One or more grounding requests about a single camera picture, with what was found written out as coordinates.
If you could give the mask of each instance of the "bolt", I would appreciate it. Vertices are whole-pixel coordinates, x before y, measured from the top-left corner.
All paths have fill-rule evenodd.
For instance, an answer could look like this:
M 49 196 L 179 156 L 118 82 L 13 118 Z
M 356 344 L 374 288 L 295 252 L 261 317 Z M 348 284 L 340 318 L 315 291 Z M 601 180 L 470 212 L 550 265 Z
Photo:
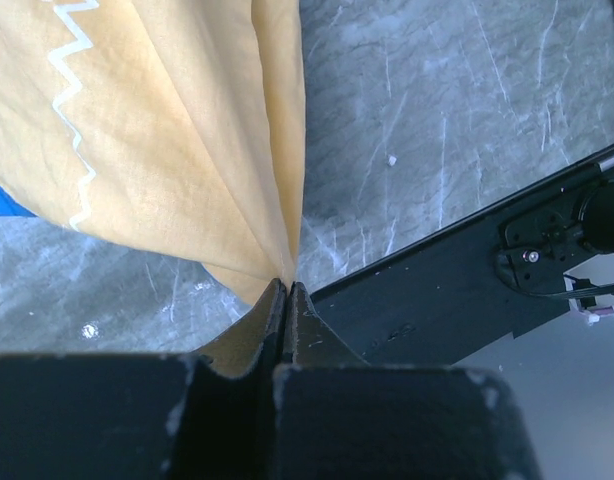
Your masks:
M 540 260 L 540 253 L 538 253 L 536 250 L 527 250 L 525 253 L 523 253 L 523 260 L 529 263 L 536 263 L 538 260 Z

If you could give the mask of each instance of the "blue fabric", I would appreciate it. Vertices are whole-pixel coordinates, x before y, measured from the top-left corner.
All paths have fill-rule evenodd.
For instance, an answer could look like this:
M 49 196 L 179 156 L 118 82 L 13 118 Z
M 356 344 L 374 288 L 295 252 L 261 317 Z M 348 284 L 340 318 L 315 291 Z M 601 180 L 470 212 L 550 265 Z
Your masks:
M 33 217 L 34 214 L 18 205 L 0 188 L 0 217 Z

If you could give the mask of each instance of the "scratched gray surface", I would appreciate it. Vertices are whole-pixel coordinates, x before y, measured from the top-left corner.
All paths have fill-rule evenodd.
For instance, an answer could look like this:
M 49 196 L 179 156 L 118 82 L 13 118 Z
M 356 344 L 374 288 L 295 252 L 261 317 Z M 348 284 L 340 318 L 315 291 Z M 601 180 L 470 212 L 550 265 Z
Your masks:
M 614 142 L 611 0 L 301 17 L 312 291 Z M 0 351 L 190 350 L 244 311 L 199 265 L 0 219 Z

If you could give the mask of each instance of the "yellow cloth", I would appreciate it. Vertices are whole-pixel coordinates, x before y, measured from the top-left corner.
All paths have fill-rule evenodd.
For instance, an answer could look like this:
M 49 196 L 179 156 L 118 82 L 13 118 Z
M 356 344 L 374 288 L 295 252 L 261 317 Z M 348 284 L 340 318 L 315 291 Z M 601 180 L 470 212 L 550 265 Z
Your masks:
M 304 116 L 298 0 L 0 1 L 0 185 L 250 303 L 294 279 Z

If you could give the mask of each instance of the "metal frame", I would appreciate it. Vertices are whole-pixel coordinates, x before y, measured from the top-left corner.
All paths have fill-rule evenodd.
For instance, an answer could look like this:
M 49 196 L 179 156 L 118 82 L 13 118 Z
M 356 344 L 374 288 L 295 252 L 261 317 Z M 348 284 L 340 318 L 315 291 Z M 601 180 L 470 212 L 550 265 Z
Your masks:
M 494 257 L 506 246 L 505 229 L 603 179 L 614 179 L 614 144 L 315 292 L 315 308 L 369 363 L 453 364 L 508 333 L 527 333 L 569 304 L 500 281 Z M 562 272 L 592 256 L 568 256 L 537 285 L 563 290 Z

